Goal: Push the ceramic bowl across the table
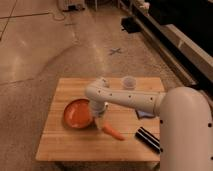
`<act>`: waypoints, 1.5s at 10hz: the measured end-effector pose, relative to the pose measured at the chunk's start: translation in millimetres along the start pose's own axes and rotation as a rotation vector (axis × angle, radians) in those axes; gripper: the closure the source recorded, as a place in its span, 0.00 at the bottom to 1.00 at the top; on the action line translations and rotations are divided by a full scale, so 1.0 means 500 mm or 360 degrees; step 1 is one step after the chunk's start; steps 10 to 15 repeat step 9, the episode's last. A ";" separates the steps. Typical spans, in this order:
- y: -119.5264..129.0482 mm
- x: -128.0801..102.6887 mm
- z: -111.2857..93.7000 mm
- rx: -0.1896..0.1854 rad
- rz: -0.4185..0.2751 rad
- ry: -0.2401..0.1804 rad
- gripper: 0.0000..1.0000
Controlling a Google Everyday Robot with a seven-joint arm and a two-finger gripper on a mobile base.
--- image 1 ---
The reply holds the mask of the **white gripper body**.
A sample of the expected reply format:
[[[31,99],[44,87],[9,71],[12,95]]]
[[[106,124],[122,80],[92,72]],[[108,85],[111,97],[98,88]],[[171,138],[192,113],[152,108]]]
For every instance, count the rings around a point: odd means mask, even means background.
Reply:
[[[94,117],[95,124],[99,130],[101,130],[104,126],[104,114],[108,108],[108,103],[91,103],[91,113]]]

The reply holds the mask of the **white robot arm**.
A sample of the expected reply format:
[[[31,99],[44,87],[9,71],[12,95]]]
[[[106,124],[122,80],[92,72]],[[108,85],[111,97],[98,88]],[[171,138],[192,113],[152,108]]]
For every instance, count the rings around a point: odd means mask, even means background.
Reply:
[[[106,103],[159,117],[160,171],[213,171],[213,114],[199,91],[112,89],[105,78],[99,78],[86,86],[85,95],[97,119],[105,113]]]

